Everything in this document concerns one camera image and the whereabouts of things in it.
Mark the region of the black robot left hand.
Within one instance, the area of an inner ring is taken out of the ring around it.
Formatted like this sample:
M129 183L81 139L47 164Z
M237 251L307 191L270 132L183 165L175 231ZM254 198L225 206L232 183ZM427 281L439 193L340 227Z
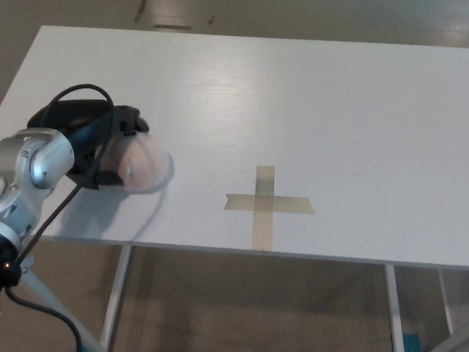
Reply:
M75 184L88 189L100 186L121 186L123 179L113 171L92 169L101 147L113 128L111 137L135 136L149 131L147 122L141 118L140 111L132 106L110 108L105 100L61 100L52 108L39 110L30 118L28 128L51 128L61 132L70 142L75 154L73 167L67 177Z

